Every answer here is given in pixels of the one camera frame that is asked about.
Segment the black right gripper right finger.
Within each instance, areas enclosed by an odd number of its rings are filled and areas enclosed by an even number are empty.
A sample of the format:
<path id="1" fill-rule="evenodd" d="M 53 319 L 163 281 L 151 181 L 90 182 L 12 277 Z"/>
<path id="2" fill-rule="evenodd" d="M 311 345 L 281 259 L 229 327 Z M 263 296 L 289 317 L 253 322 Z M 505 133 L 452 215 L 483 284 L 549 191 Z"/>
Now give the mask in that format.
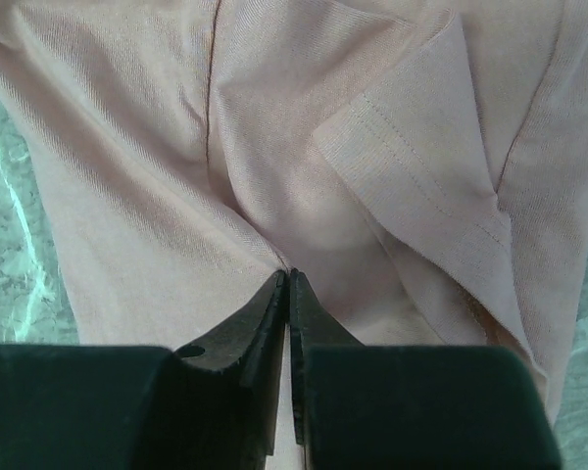
<path id="1" fill-rule="evenodd" d="M 309 469 L 559 469 L 528 370 L 502 347 L 366 346 L 289 276 L 295 437 Z"/>

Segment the pink printed t-shirt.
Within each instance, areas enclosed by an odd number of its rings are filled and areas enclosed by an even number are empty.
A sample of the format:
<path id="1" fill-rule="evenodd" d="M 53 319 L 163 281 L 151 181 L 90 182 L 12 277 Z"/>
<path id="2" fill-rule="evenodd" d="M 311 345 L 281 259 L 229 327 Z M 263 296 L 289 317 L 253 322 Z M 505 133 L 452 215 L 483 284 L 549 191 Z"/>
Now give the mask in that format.
<path id="1" fill-rule="evenodd" d="M 588 1 L 0 1 L 78 336 L 178 348 L 279 269 L 368 344 L 493 345 L 562 403 Z"/>

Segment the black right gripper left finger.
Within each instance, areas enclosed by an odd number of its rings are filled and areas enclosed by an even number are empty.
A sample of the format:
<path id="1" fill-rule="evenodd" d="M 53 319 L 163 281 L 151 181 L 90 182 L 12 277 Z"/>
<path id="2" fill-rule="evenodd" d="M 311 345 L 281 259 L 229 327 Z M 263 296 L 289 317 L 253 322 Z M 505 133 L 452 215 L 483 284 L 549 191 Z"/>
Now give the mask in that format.
<path id="1" fill-rule="evenodd" d="M 286 310 L 276 272 L 176 351 L 0 344 L 0 469 L 262 469 Z"/>

